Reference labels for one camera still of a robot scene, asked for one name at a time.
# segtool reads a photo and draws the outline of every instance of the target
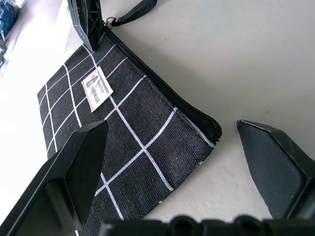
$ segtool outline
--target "fabric label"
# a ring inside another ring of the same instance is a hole
[[[95,111],[113,93],[100,67],[88,75],[81,83],[91,112]]]

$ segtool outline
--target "zipper pull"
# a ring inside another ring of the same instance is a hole
[[[150,12],[157,4],[157,0],[142,0],[137,6],[122,17],[108,17],[106,25],[112,29],[113,27],[121,26],[123,24],[134,21],[148,12]]]

